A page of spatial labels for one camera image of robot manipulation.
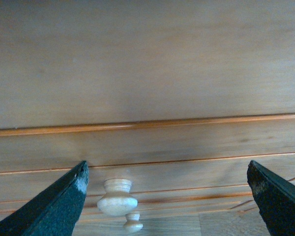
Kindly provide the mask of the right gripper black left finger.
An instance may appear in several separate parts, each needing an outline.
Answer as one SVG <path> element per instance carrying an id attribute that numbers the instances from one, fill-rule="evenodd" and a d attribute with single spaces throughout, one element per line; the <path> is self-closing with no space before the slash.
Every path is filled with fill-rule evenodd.
<path id="1" fill-rule="evenodd" d="M 89 168 L 82 161 L 0 221 L 0 236 L 70 236 L 82 213 Z"/>

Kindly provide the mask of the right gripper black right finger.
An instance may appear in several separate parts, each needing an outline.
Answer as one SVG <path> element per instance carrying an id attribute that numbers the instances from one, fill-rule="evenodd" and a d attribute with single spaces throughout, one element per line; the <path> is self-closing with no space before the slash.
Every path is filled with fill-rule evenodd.
<path id="1" fill-rule="evenodd" d="M 270 235 L 295 236 L 295 185 L 254 160 L 247 180 Z"/>

